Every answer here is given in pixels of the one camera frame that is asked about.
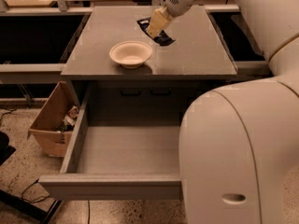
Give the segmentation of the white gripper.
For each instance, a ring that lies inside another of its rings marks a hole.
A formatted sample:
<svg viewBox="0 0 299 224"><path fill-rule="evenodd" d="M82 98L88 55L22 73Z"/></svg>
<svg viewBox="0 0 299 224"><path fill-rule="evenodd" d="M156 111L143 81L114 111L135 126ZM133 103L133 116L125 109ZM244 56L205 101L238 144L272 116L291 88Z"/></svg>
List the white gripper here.
<svg viewBox="0 0 299 224"><path fill-rule="evenodd" d="M155 9L150 17L147 34L155 38L175 17L186 13L195 0L161 0L161 7Z"/></svg>

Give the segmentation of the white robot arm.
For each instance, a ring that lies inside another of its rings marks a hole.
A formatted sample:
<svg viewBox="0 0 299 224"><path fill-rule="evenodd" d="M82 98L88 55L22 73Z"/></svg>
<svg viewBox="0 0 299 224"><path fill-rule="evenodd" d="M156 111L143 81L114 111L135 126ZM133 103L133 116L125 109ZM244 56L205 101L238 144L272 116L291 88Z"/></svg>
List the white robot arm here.
<svg viewBox="0 0 299 224"><path fill-rule="evenodd" d="M284 224L299 162L299 0L235 0L273 76L209 91L187 109L178 154L188 224Z"/></svg>

